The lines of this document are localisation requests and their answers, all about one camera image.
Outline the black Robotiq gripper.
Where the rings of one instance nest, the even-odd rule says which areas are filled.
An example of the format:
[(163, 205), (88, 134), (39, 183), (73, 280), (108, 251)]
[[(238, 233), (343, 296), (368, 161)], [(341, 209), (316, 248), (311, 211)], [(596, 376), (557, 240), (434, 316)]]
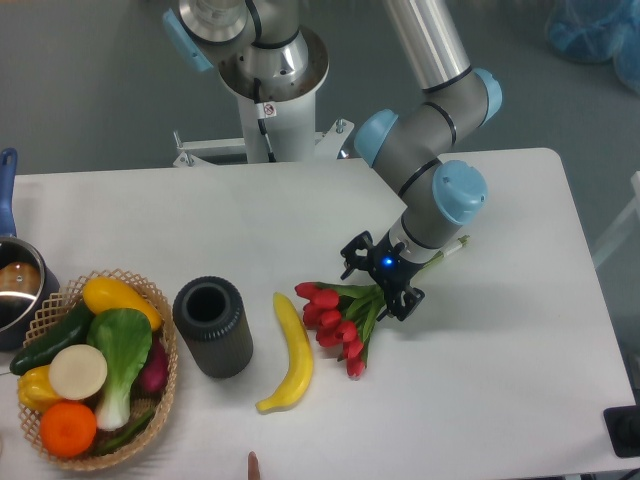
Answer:
[(354, 271), (369, 271), (371, 278), (383, 290), (385, 309), (382, 316), (406, 320), (425, 298), (425, 293), (410, 285), (426, 261), (409, 260), (403, 256), (404, 244), (393, 245), (386, 234), (376, 245), (369, 231), (356, 235), (341, 251), (344, 272), (341, 279)]

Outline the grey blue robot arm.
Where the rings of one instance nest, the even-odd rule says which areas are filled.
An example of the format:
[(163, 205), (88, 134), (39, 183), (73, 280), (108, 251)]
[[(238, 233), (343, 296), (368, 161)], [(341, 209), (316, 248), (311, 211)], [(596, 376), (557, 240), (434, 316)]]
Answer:
[[(367, 272), (382, 292), (378, 316), (407, 318), (423, 299), (413, 277), (484, 205), (482, 175), (440, 155), (499, 110), (493, 76), (470, 65), (442, 1), (388, 1), (425, 100), (412, 113), (371, 116), (355, 136), (359, 155), (405, 203), (379, 241), (362, 233), (343, 249), (347, 272)], [(216, 69), (235, 95), (251, 163), (314, 160), (315, 94), (328, 73), (322, 40), (295, 1), (182, 1), (163, 16), (167, 36), (197, 71)]]

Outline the human fingertip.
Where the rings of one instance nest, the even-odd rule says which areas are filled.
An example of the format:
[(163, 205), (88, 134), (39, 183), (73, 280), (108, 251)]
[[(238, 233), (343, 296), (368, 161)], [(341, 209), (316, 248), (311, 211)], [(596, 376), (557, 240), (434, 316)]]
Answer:
[(247, 479), (248, 480), (261, 479), (259, 460), (254, 451), (251, 451), (247, 456)]

